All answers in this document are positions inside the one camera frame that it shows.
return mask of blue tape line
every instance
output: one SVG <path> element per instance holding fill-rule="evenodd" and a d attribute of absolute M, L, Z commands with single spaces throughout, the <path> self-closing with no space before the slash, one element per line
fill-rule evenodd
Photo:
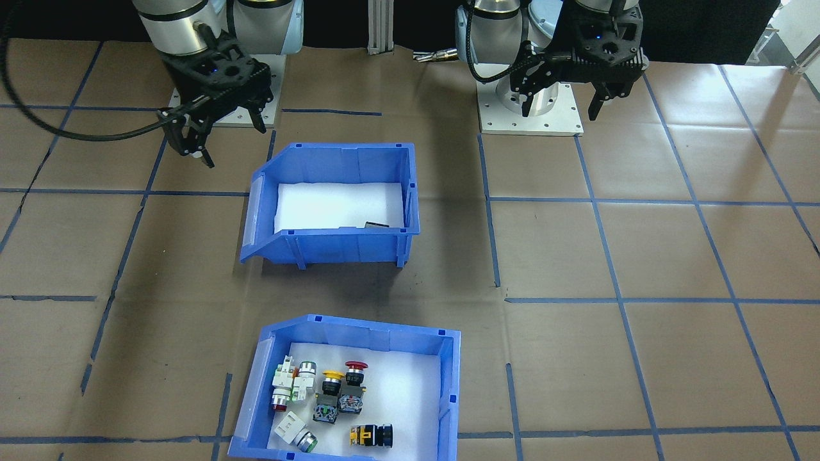
<path fill-rule="evenodd" d="M 600 304 L 616 303 L 617 298 L 505 298 L 513 304 Z M 679 304 L 820 304 L 820 299 L 764 299 L 764 298 L 622 298 L 625 304 L 679 303 Z"/>
<path fill-rule="evenodd" d="M 89 379 L 91 379 L 91 363 L 85 364 L 85 372 L 83 373 L 83 381 L 80 382 L 80 391 L 85 394 L 85 389 L 89 386 Z"/>
<path fill-rule="evenodd" d="M 602 431 L 524 431 L 524 439 L 552 439 L 569 437 L 633 437 L 651 436 L 652 429 L 604 429 Z"/>
<path fill-rule="evenodd" d="M 76 111 L 112 111 L 112 112 L 156 112 L 157 109 L 155 107 L 94 107 L 94 106 L 59 106 L 53 104 L 26 104 L 25 105 L 29 109 L 50 109 L 50 110 L 58 110 L 58 111 L 65 111 L 69 108 Z M 0 104 L 0 108 L 10 108 L 16 109 L 17 106 L 14 104 Z"/>
<path fill-rule="evenodd" d="M 638 358 L 638 349 L 635 346 L 635 338 L 632 336 L 632 328 L 629 324 L 629 317 L 626 315 L 626 306 L 623 303 L 623 296 L 621 294 L 621 286 L 617 281 L 617 274 L 615 273 L 615 264 L 613 262 L 612 254 L 609 252 L 609 243 L 607 241 L 606 232 L 604 232 L 604 221 L 601 219 L 601 213 L 598 204 L 595 202 L 595 191 L 592 188 L 592 180 L 590 172 L 586 166 L 584 159 L 584 149 L 581 148 L 581 141 L 575 137 L 575 147 L 578 151 L 578 159 L 581 161 L 581 169 L 584 172 L 584 181 L 586 181 L 587 191 L 590 193 L 590 198 L 593 200 L 592 211 L 595 214 L 595 222 L 598 225 L 598 232 L 601 237 L 601 244 L 604 247 L 604 256 L 607 259 L 607 266 L 609 267 L 609 276 L 612 279 L 613 288 L 615 289 L 615 298 L 617 299 L 618 310 L 621 313 L 621 321 L 623 322 L 623 329 L 626 332 L 626 342 L 629 344 L 629 351 L 632 355 L 632 363 L 635 365 L 635 374 L 638 376 L 638 385 L 640 386 L 640 393 L 644 399 L 644 406 L 646 407 L 646 417 L 649 419 L 649 428 L 652 430 L 652 438 L 655 442 L 655 450 L 658 452 L 658 461 L 664 461 L 663 447 L 661 446 L 661 437 L 658 434 L 658 425 L 655 422 L 654 411 L 652 410 L 652 402 L 649 401 L 649 391 L 646 388 L 646 380 L 644 379 L 644 372 L 640 366 L 640 359 Z"/>
<path fill-rule="evenodd" d="M 342 114 L 342 115 L 363 115 L 363 116 L 381 116 L 381 112 L 360 112 L 360 111 L 340 111 L 337 109 L 282 109 L 282 112 L 295 113 L 324 113 L 324 114 Z"/>
<path fill-rule="evenodd" d="M 273 158 L 273 146 L 276 144 L 276 130 L 271 130 L 271 143 L 267 146 L 267 161 Z"/>
<path fill-rule="evenodd" d="M 575 197 L 490 197 L 491 202 L 557 202 L 557 203 L 620 203 L 639 205 L 694 205 L 693 200 L 666 199 L 584 199 Z M 788 202 L 741 202 L 730 200 L 698 201 L 701 205 L 727 205 L 734 207 L 791 207 Z M 795 203 L 800 207 L 820 207 L 820 203 Z"/>
<path fill-rule="evenodd" d="M 108 315 L 111 312 L 111 307 L 114 303 L 114 298 L 116 297 L 116 289 L 120 285 L 122 273 L 125 271 L 125 265 L 128 263 L 128 256 L 131 253 L 131 246 L 134 244 L 134 238 L 137 235 L 139 223 L 143 219 L 145 203 L 148 201 L 149 192 L 151 191 L 151 187 L 153 186 L 154 179 L 157 177 L 157 171 L 159 170 L 159 165 L 162 161 L 162 154 L 165 152 L 165 147 L 166 140 L 163 139 L 159 147 L 159 152 L 157 153 L 157 160 L 154 161 L 154 166 L 151 170 L 151 176 L 148 177 L 148 183 L 145 185 L 143 199 L 139 203 L 139 211 L 137 211 L 137 215 L 134 218 L 134 225 L 131 226 L 131 233 L 128 235 L 128 241 L 125 243 L 125 250 L 123 250 L 122 252 L 120 265 L 116 269 L 116 276 L 114 277 L 114 282 L 111 287 L 111 293 L 108 295 L 108 302 L 106 303 L 105 310 L 102 311 L 102 318 L 100 319 L 100 323 L 97 328 L 97 335 L 94 337 L 94 344 L 91 348 L 91 363 L 93 363 L 97 359 L 97 352 L 99 351 L 100 343 L 103 341 L 103 331 L 105 330 L 105 325 L 108 321 Z M 87 385 L 88 380 L 84 380 L 84 382 L 80 385 L 80 391 L 82 395 L 85 394 L 85 387 Z"/>
<path fill-rule="evenodd" d="M 184 195 L 189 197 L 248 197 L 248 192 L 208 192 L 196 190 L 152 190 L 148 195 Z"/>
<path fill-rule="evenodd" d="M 501 271 L 499 269 L 499 252 L 495 244 L 495 226 L 493 225 L 493 208 L 490 205 L 490 182 L 487 179 L 487 161 L 484 155 L 484 140 L 478 134 L 478 156 L 481 160 L 481 180 L 484 182 L 484 200 L 487 211 L 487 229 L 490 233 L 490 254 L 493 258 L 493 277 L 495 287 L 501 286 Z"/>
<path fill-rule="evenodd" d="M 617 303 L 617 298 L 505 298 L 513 304 L 602 304 Z"/>
<path fill-rule="evenodd" d="M 649 78 L 644 74 L 644 82 L 646 83 L 646 88 L 649 91 L 649 96 L 652 98 L 652 104 L 655 106 L 655 111 L 658 113 L 658 118 L 663 125 L 663 130 L 666 132 L 667 139 L 669 140 L 669 145 L 672 147 L 672 153 L 675 155 L 675 160 L 677 161 L 678 166 L 681 168 L 681 174 L 683 175 L 683 180 L 686 182 L 686 188 L 689 190 L 689 195 L 692 198 L 692 201 L 695 202 L 695 210 L 698 212 L 698 217 L 700 219 L 700 223 L 704 227 L 704 232 L 706 232 L 706 238 L 709 241 L 709 246 L 712 248 L 712 253 L 714 254 L 715 261 L 717 261 L 717 266 L 720 268 L 721 275 L 723 277 L 723 281 L 726 283 L 726 288 L 729 292 L 729 297 L 733 300 L 733 304 L 735 306 L 735 312 L 737 314 L 737 318 L 740 321 L 740 325 L 743 328 L 743 333 L 746 336 L 746 341 L 749 343 L 749 348 L 751 349 L 752 355 L 754 356 L 754 361 L 758 366 L 758 371 L 760 373 L 761 379 L 763 379 L 763 384 L 766 385 L 766 391 L 769 394 L 769 399 L 772 401 L 772 407 L 774 407 L 775 413 L 777 414 L 777 419 L 780 421 L 781 429 L 783 430 L 783 434 L 786 436 L 786 441 L 789 444 L 789 448 L 791 449 L 791 453 L 795 458 L 795 461 L 800 461 L 800 455 L 797 453 L 797 447 L 795 446 L 795 442 L 791 438 L 791 433 L 789 432 L 789 427 L 786 424 L 786 419 L 783 416 L 783 412 L 781 411 L 780 404 L 777 402 L 777 397 L 774 395 L 772 391 L 772 387 L 769 385 L 768 376 L 766 375 L 766 369 L 763 367 L 763 362 L 758 355 L 757 347 L 754 345 L 754 340 L 752 339 L 751 332 L 749 331 L 749 327 L 746 325 L 746 320 L 743 316 L 743 310 L 740 308 L 740 302 L 738 301 L 735 295 L 735 289 L 732 287 L 731 280 L 729 279 L 729 273 L 726 270 L 726 266 L 723 264 L 723 259 L 718 252 L 718 246 L 715 244 L 714 238 L 712 236 L 712 231 L 709 230 L 708 223 L 706 222 L 706 216 L 704 215 L 703 209 L 700 207 L 698 202 L 697 194 L 695 193 L 695 189 L 692 187 L 692 183 L 690 181 L 689 175 L 686 173 L 686 168 L 683 165 L 683 161 L 681 160 L 681 155 L 677 150 L 677 145 L 675 144 L 675 140 L 672 137 L 672 132 L 669 130 L 669 126 L 666 122 L 666 118 L 663 116 L 661 112 L 660 105 L 658 104 L 658 100 L 655 98 L 655 93 L 652 90 L 652 85 L 649 83 Z M 754 128 L 749 123 L 749 128 L 754 131 Z"/>
<path fill-rule="evenodd" d="M 752 131 L 752 134 L 754 135 L 754 140 L 757 141 L 758 146 L 760 146 L 760 152 L 763 153 L 763 156 L 766 158 L 766 163 L 768 163 L 769 168 L 772 169 L 772 173 L 774 174 L 777 183 L 783 190 L 783 195 L 786 196 L 786 201 L 788 201 L 789 205 L 791 205 L 791 211 L 794 212 L 795 216 L 797 217 L 797 221 L 800 223 L 800 227 L 803 228 L 803 232 L 806 233 L 806 236 L 808 236 L 809 241 L 811 241 L 812 246 L 814 247 L 814 252 L 818 256 L 820 256 L 820 249 L 818 248 L 817 241 L 814 239 L 814 237 L 812 237 L 812 233 L 809 230 L 809 227 L 806 226 L 806 221 L 804 221 L 803 217 L 800 215 L 800 210 L 798 210 L 795 206 L 795 201 L 791 199 L 791 194 L 789 194 L 789 190 L 786 188 L 786 183 L 783 182 L 783 179 L 780 177 L 780 173 L 778 173 L 777 169 L 774 167 L 774 162 L 772 162 L 772 158 L 769 157 L 768 150 L 766 149 L 766 146 L 763 145 L 763 140 L 760 139 L 760 135 L 758 134 L 757 129 L 754 128 L 754 124 L 752 123 L 752 120 L 749 118 L 749 114 L 746 113 L 746 109 L 743 107 L 743 104 L 740 102 L 740 98 L 737 97 L 737 93 L 735 93 L 735 88 L 731 86 L 731 82 L 729 81 L 729 78 L 726 75 L 726 71 L 724 71 L 723 67 L 721 66 L 718 66 L 717 69 L 720 71 L 720 75 L 721 77 L 723 77 L 723 81 L 726 82 L 726 86 L 729 89 L 731 96 L 735 99 L 735 104 L 737 104 L 737 107 L 740 109 L 740 113 L 743 114 L 743 118 L 746 120 L 746 124 Z"/>
<path fill-rule="evenodd" d="M 0 192 L 25 192 L 26 189 L 0 189 Z M 127 189 L 31 189 L 32 194 L 98 194 L 98 195 L 144 195 L 144 190 Z M 247 192 L 224 190 L 149 190 L 148 195 L 190 195 L 195 197 L 248 197 Z"/>
<path fill-rule="evenodd" d="M 270 160 L 273 152 L 268 152 Z M 141 195 L 142 190 L 128 189 L 54 189 L 54 188 L 32 188 L 23 187 L 0 187 L 0 193 L 21 193 L 32 194 L 104 194 L 104 195 Z M 231 191 L 207 191 L 207 190 L 152 190 L 151 195 L 225 195 L 225 196 L 248 196 L 247 192 Z M 694 205 L 691 200 L 662 200 L 662 199 L 584 199 L 573 197 L 490 197 L 490 202 L 556 202 L 556 203 L 622 203 L 622 204 L 648 204 L 648 205 Z M 727 205 L 734 207 L 790 207 L 788 202 L 728 202 L 728 201 L 699 201 L 701 205 Z M 803 208 L 820 208 L 820 203 L 815 202 L 795 202 L 795 206 Z"/>
<path fill-rule="evenodd" d="M 0 437 L 0 445 L 76 445 L 76 444 L 134 444 L 134 443 L 216 443 L 230 441 L 229 436 L 181 436 L 170 439 L 135 439 L 130 437 L 66 436 L 66 437 Z"/>
<path fill-rule="evenodd" d="M 52 104 L 26 104 L 26 108 L 28 109 L 59 109 L 65 111 L 68 106 L 54 106 Z M 3 103 L 0 104 L 0 108 L 3 109 L 17 109 L 17 106 L 11 103 Z"/>
<path fill-rule="evenodd" d="M 782 432 L 780 426 L 729 426 L 729 427 L 667 427 L 659 429 L 664 436 L 685 434 L 749 434 L 760 432 Z"/>
<path fill-rule="evenodd" d="M 590 199 L 572 199 L 564 197 L 490 197 L 490 202 L 557 202 L 557 203 L 592 203 Z"/>
<path fill-rule="evenodd" d="M 524 461 L 524 449 L 521 443 L 521 428 L 518 423 L 518 402 L 515 397 L 515 381 L 513 380 L 513 366 L 507 364 L 507 388 L 510 394 L 510 409 L 512 410 L 512 438 L 515 440 L 517 461 Z"/>
<path fill-rule="evenodd" d="M 12 299 L 14 301 L 65 301 L 69 303 L 92 303 L 97 300 L 97 296 L 64 296 L 59 294 L 0 294 L 0 299 Z"/>
<path fill-rule="evenodd" d="M 0 253 L 6 249 L 6 244 L 8 244 L 8 240 L 11 238 L 11 232 L 14 231 L 14 227 L 17 226 L 17 222 L 20 220 L 20 215 L 22 214 L 21 208 L 22 203 L 17 207 L 17 211 L 14 212 L 14 217 L 11 219 L 8 228 L 6 228 L 6 233 L 3 234 L 2 240 L 0 240 Z"/>
<path fill-rule="evenodd" d="M 459 432 L 459 439 L 512 439 L 512 432 Z"/>
<path fill-rule="evenodd" d="M 222 438 L 222 429 L 225 428 L 225 415 L 228 412 L 228 397 L 230 396 L 230 382 L 234 379 L 234 375 L 230 373 L 225 374 L 225 388 L 222 390 L 222 404 L 219 407 L 219 422 L 216 424 L 216 440 L 213 442 L 213 449 L 211 450 L 211 461 L 216 461 L 219 458 L 219 440 Z"/>
<path fill-rule="evenodd" d="M 143 190 L 120 189 L 32 189 L 32 194 L 102 194 L 102 195 L 142 195 Z"/>
<path fill-rule="evenodd" d="M 75 110 L 81 111 L 112 111 L 112 112 L 156 112 L 156 107 L 95 107 L 95 106 L 74 106 Z"/>

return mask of empty blue bin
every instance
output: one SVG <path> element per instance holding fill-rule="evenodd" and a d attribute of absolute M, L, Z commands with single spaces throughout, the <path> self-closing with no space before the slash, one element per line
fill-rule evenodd
<path fill-rule="evenodd" d="M 402 227 L 341 227 L 274 232 L 280 184 L 399 183 Z M 395 262 L 410 258 L 421 231 L 413 144 L 290 144 L 253 173 L 239 260 L 262 256 L 272 262 Z"/>
<path fill-rule="evenodd" d="M 363 455 L 338 456 L 317 452 L 302 453 L 290 445 L 288 449 L 267 448 L 271 425 L 276 417 L 276 413 L 271 409 L 271 381 L 276 372 L 276 365 L 281 363 L 282 358 L 289 353 L 294 343 L 437 356 L 440 361 L 440 375 L 437 377 L 440 380 L 438 398 L 436 401 L 419 403 L 430 405 L 434 409 L 438 427 L 433 433 L 437 435 L 434 436 L 435 440 L 413 440 L 412 442 L 435 448 L 435 458 L 430 458 L 430 461 L 456 461 L 461 332 L 315 314 L 262 328 L 256 353 L 253 355 L 253 364 L 248 375 L 242 407 L 237 417 L 236 429 L 230 439 L 229 456 L 293 461 L 374 461 L 380 457 L 379 450 L 367 451 L 369 449 L 364 450 Z M 413 395 L 396 395 L 395 398 L 412 400 Z M 356 421 L 354 424 L 376 423 L 367 420 L 367 403 L 365 403 L 362 414 L 349 421 Z M 313 429 L 317 424 L 325 423 L 307 421 L 307 424 L 308 429 Z M 344 424 L 344 421 L 339 420 L 337 425 L 339 424 Z M 398 439 L 402 436 L 403 428 L 396 427 L 395 430 Z M 344 442 L 345 440 L 319 440 L 317 450 L 322 444 L 343 444 Z M 388 450 L 401 449 L 394 447 Z"/>

